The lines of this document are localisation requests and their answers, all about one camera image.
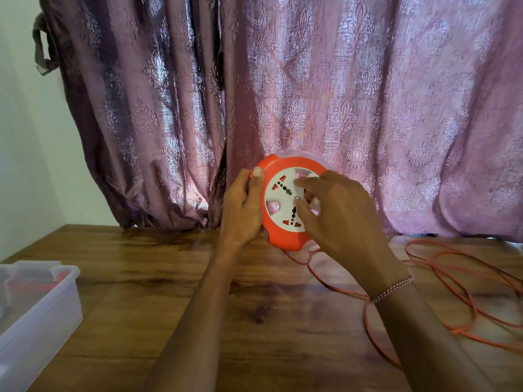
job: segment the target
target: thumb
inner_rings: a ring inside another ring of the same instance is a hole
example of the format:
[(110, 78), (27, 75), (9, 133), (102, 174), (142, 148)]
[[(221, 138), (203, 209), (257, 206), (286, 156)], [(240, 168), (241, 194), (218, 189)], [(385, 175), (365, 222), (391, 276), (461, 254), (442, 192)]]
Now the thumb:
[(262, 197), (264, 183), (264, 172), (259, 166), (254, 168), (253, 175), (249, 180), (249, 195), (245, 201), (245, 205), (254, 209), (260, 205), (260, 198)]
[(320, 233), (320, 224), (317, 216), (312, 213), (309, 204), (303, 199), (297, 199), (294, 201), (297, 209), (297, 215), (303, 221), (305, 231), (311, 236), (312, 239), (317, 240)]

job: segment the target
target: table surface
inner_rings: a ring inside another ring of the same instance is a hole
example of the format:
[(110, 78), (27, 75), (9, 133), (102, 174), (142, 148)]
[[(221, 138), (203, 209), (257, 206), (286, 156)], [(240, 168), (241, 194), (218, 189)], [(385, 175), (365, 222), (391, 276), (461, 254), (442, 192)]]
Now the table surface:
[[(77, 279), (84, 321), (29, 389), (38, 391), (136, 391), (173, 332), (205, 270), (216, 231), (176, 235), (162, 229), (64, 226), (9, 259), (60, 260), (80, 267)], [(409, 237), (391, 247), (406, 259)], [(430, 238), (448, 243), (523, 277), (521, 245), (491, 239)], [(416, 246), (428, 256), (432, 246)], [(325, 280), (360, 289), (333, 260), (314, 267)], [(442, 263), (483, 270), (458, 256)], [(469, 309), (431, 271), (411, 268), (418, 288), (438, 317), (457, 326)], [(480, 308), (514, 323), (522, 305), (507, 288), (464, 274), (459, 278)], [(408, 391), (402, 371), (369, 342), (361, 320), (363, 301), (331, 292), (306, 267), (262, 240), (242, 253), (230, 288), (217, 390)], [(373, 333), (389, 352), (376, 311)], [(474, 333), (499, 342), (521, 342), (521, 332), (480, 318)], [(523, 390), (523, 355), (464, 338), (459, 342), (503, 391)]]

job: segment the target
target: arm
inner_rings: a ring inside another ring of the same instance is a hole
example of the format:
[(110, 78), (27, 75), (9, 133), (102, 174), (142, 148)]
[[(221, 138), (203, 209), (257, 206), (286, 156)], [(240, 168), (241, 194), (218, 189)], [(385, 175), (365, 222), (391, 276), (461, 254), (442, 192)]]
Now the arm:
[(232, 276), (243, 246), (262, 226), (263, 171), (242, 170), (226, 192), (214, 256), (143, 386), (147, 392), (213, 391)]
[[(307, 233), (348, 270), (371, 298), (409, 276), (389, 243), (375, 205), (361, 184), (332, 171), (295, 183), (316, 196), (314, 215), (297, 200)], [(492, 392), (492, 384), (444, 328), (414, 284), (376, 304), (413, 391)]]

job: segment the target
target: orange cable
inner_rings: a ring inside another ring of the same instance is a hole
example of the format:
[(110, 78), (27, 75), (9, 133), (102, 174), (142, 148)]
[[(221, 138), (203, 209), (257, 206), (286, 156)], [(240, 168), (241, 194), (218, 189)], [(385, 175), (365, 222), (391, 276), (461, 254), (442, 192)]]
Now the orange cable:
[[(430, 257), (429, 259), (426, 259), (426, 258), (423, 258), (423, 257), (416, 256), (416, 255), (412, 254), (410, 252), (410, 250), (409, 250), (409, 247), (411, 245), (421, 244), (421, 243), (428, 243), (428, 244), (433, 244), (435, 246), (440, 246), (441, 248), (444, 248), (446, 251), (441, 251), (439, 253), (436, 253), (435, 255)], [(298, 260), (292, 258), (287, 253), (285, 253), (285, 254), (287, 255), (287, 257), (289, 257), (295, 263), (297, 263), (299, 265), (306, 265), (307, 268), (309, 269), (310, 273), (318, 280), (319, 283), (321, 283), (327, 289), (332, 290), (333, 292), (342, 293), (342, 294), (345, 294), (345, 295), (348, 295), (348, 296), (353, 296), (353, 297), (356, 297), (356, 298), (361, 298), (361, 299), (366, 300), (365, 305), (363, 307), (363, 326), (364, 326), (364, 329), (365, 329), (365, 333), (369, 337), (369, 340), (372, 343), (372, 345), (374, 345), (376, 350), (380, 353), (380, 355), (382, 355), (387, 361), (392, 363), (394, 366), (396, 366), (396, 367), (401, 369), (401, 364), (396, 359), (390, 357), (389, 355), (387, 355), (385, 353), (385, 351), (378, 345), (378, 343), (375, 341), (374, 337), (372, 336), (372, 334), (370, 332), (369, 320), (368, 320), (368, 316), (367, 316), (367, 308), (372, 303), (369, 300), (369, 296), (367, 294), (365, 294), (365, 293), (351, 292), (349, 290), (340, 289), (338, 287), (335, 287), (335, 286), (332, 286), (332, 285), (328, 284), (323, 279), (321, 279), (321, 277), (311, 267), (312, 257), (316, 253), (319, 253), (319, 252), (323, 252), (323, 250), (322, 249), (316, 249), (316, 250), (309, 251), (309, 257), (307, 258), (306, 262), (298, 261)], [(513, 275), (509, 274), (508, 272), (505, 272), (505, 271), (499, 269), (498, 267), (495, 267), (494, 265), (491, 265), (491, 264), (487, 263), (486, 261), (483, 261), (483, 260), (481, 260), (481, 259), (479, 259), (477, 257), (469, 255), (469, 254), (467, 254), (465, 252), (462, 252), (461, 250), (454, 249), (454, 248), (452, 248), (452, 247), (450, 247), (448, 245), (445, 245), (445, 244), (439, 243), (439, 242), (434, 242), (434, 241), (425, 240), (425, 239), (415, 239), (415, 240), (412, 240), (412, 241), (408, 242), (405, 245), (405, 252), (409, 256), (409, 259), (408, 260), (402, 260), (403, 263), (405, 263), (405, 264), (421, 264), (421, 265), (425, 265), (425, 266), (430, 267), (434, 271), (436, 277), (438, 277), (438, 279), (441, 281), (441, 283), (443, 283), (443, 285), (446, 288), (448, 288), (448, 290), (451, 291), (451, 293), (454, 296), (458, 297), (461, 300), (461, 302), (465, 303), (466, 305), (468, 305), (468, 307), (471, 308), (471, 310), (472, 310), (472, 319), (467, 324), (464, 324), (461, 327), (452, 327), (452, 326), (449, 326), (448, 324), (443, 323), (443, 325), (445, 326), (445, 328), (447, 330), (449, 330), (454, 335), (461, 335), (461, 336), (467, 337), (467, 338), (469, 338), (471, 340), (478, 341), (478, 342), (481, 342), (481, 343), (484, 343), (484, 344), (488, 344), (488, 345), (491, 345), (493, 347), (503, 348), (503, 349), (516, 351), (516, 352), (523, 352), (523, 345), (502, 344), (502, 343), (499, 343), (499, 342), (483, 339), (481, 337), (474, 336), (474, 335), (469, 333), (469, 331), (471, 331), (474, 328), (474, 326), (475, 326), (476, 320), (478, 318), (478, 314), (481, 314), (481, 315), (485, 316), (487, 319), (493, 320), (493, 321), (495, 321), (497, 323), (504, 324), (505, 326), (510, 326), (510, 327), (513, 327), (513, 328), (521, 329), (521, 328), (523, 328), (523, 324), (515, 324), (515, 323), (507, 322), (507, 321), (502, 320), (500, 318), (496, 318), (495, 316), (493, 316), (493, 315), (491, 315), (491, 314), (489, 314), (489, 313), (479, 309), (478, 306), (476, 305), (474, 299), (473, 299), (472, 293), (468, 289), (466, 289), (455, 277), (453, 277), (446, 270), (444, 270), (441, 265), (437, 265), (436, 264), (436, 259), (438, 257), (444, 256), (444, 255), (461, 255), (461, 256), (468, 257), (469, 259), (474, 260), (474, 261), (476, 261), (476, 262), (478, 262), (478, 263), (480, 263), (482, 265), (485, 265), (486, 267), (488, 267), (491, 270), (493, 270), (494, 272), (496, 272), (496, 274), (499, 277), (501, 277), (504, 280), (504, 282), (502, 282), (499, 279), (496, 279), (496, 278), (494, 278), (494, 277), (492, 277), (490, 275), (487, 275), (487, 274), (485, 274), (483, 272), (473, 271), (473, 270), (470, 270), (470, 269), (464, 268), (464, 267), (458, 267), (458, 266), (455, 266), (455, 265), (445, 265), (443, 267), (445, 267), (447, 269), (450, 269), (450, 270), (455, 270), (455, 271), (460, 271), (460, 272), (463, 272), (463, 273), (471, 274), (471, 275), (474, 275), (476, 277), (480, 277), (480, 278), (483, 278), (483, 279), (488, 279), (488, 280), (491, 280), (493, 282), (502, 284), (502, 285), (508, 287), (509, 289), (512, 289), (516, 293), (516, 295), (518, 297), (520, 295), (523, 295), (523, 289), (519, 288), (518, 286), (516, 286), (514, 284), (514, 282), (511, 280), (511, 278), (523, 285), (523, 280), (522, 279), (520, 279), (518, 277), (514, 277)], [(460, 293), (458, 293), (443, 278), (443, 276), (447, 277), (452, 282), (454, 282), (461, 289), (461, 291), (465, 293), (466, 298), (463, 297)]]

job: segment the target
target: transparent plastic box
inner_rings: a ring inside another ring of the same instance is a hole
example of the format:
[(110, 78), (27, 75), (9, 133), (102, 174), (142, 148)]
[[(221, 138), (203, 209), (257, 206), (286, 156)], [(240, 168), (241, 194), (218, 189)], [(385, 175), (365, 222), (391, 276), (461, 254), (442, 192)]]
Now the transparent plastic box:
[(74, 265), (0, 264), (0, 392), (24, 392), (82, 322)]

